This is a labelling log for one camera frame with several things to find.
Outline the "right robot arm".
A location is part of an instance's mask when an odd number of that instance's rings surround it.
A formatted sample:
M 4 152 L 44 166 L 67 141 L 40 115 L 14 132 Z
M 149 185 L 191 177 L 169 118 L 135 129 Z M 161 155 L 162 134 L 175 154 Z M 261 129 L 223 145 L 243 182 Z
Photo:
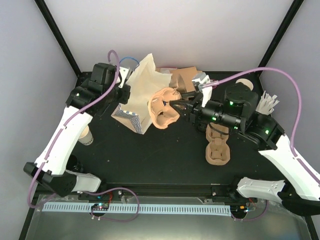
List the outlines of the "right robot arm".
M 213 124 L 234 130 L 238 138 L 248 143 L 268 159 L 284 176 L 270 181 L 243 177 L 228 187 L 228 198 L 259 198 L 282 204 L 293 214 L 308 217 L 320 213 L 320 178 L 316 171 L 291 148 L 284 129 L 270 115 L 256 111 L 258 94 L 242 82 L 229 85 L 223 102 L 208 100 L 203 93 L 187 92 L 193 100 L 171 100 L 169 105 L 193 126 Z

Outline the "blue checkered paper bag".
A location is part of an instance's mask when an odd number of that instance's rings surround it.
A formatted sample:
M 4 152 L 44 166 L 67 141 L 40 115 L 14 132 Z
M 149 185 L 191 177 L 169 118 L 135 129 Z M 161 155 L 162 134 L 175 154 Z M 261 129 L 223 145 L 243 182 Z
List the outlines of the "blue checkered paper bag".
M 143 135 L 152 124 L 148 102 L 154 93 L 169 86 L 171 78 L 170 73 L 156 71 L 154 57 L 148 54 L 126 82 L 130 86 L 127 104 L 118 104 L 111 117 L 131 131 Z

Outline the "brown cardboard cup carrier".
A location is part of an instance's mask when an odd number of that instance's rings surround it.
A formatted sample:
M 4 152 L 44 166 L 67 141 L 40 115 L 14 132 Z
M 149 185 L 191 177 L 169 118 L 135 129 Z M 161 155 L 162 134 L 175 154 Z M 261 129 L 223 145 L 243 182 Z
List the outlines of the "brown cardboard cup carrier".
M 215 166 L 223 166 L 231 159 L 230 148 L 227 144 L 229 128 L 209 123 L 206 127 L 206 139 L 208 145 L 205 148 L 206 161 Z

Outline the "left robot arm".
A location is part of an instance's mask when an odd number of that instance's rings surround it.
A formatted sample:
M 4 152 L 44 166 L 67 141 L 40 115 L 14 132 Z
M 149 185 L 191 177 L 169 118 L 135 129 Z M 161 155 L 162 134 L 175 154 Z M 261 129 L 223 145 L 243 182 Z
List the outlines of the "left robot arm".
M 101 200 L 107 195 L 107 186 L 97 176 L 68 170 L 67 163 L 92 119 L 101 116 L 111 103 L 128 102 L 131 88 L 125 82 L 130 74 L 130 68 L 94 65 L 91 75 L 70 92 L 60 123 L 44 151 L 34 162 L 24 165 L 23 171 L 33 182 L 61 197 L 89 192 Z

